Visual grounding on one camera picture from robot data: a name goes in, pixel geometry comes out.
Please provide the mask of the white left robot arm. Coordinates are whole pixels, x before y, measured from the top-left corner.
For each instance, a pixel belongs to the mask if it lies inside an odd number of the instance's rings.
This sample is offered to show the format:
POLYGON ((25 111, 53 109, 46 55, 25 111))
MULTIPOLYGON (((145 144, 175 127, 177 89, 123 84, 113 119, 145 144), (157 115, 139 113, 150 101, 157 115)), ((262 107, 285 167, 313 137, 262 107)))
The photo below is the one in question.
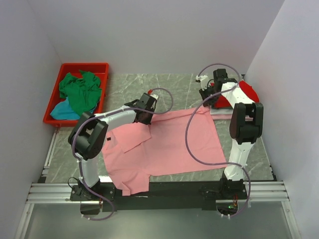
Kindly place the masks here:
POLYGON ((78 189, 86 199, 94 200, 103 195, 94 158, 101 152, 107 132, 129 123, 150 124, 158 98, 158 95, 144 93, 140 99, 116 110, 97 115, 90 112, 82 114, 68 142, 80 171, 78 189))

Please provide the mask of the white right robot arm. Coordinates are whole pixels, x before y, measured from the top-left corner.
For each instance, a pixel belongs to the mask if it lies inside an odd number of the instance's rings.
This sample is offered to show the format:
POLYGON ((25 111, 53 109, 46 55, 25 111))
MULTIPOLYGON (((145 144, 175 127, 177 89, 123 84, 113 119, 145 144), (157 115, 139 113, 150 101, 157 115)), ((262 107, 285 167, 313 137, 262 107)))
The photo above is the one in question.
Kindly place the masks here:
POLYGON ((196 76, 196 82, 201 84, 199 93, 203 100, 221 91, 228 92, 216 95, 203 105, 211 108, 215 115, 224 114, 223 110, 231 110, 229 133, 232 147, 229 156, 230 163, 244 166, 249 153, 261 137, 263 130, 263 105, 259 102, 257 93, 245 81, 229 78, 225 69, 213 71, 213 78, 196 76))

